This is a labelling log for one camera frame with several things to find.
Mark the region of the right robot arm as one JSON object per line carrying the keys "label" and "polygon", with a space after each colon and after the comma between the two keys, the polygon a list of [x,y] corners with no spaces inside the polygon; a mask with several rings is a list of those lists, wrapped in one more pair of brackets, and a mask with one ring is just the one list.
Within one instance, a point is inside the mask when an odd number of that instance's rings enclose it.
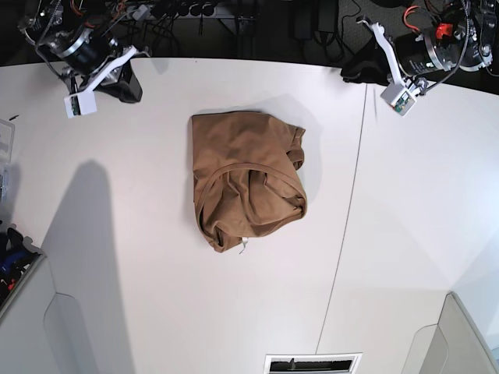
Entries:
{"label": "right robot arm", "polygon": [[96,83],[95,90],[135,104],[143,90],[130,59],[105,72],[126,53],[139,54],[112,33],[133,12],[126,1],[27,1],[19,31],[70,94]]}

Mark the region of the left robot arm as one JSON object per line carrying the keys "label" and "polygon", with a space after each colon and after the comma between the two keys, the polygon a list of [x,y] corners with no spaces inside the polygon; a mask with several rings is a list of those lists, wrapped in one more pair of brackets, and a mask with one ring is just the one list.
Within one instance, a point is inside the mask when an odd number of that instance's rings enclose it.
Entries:
{"label": "left robot arm", "polygon": [[394,37],[367,16],[368,42],[342,68],[347,83],[398,84],[416,97],[458,72],[498,78],[496,1],[403,1],[405,34]]}

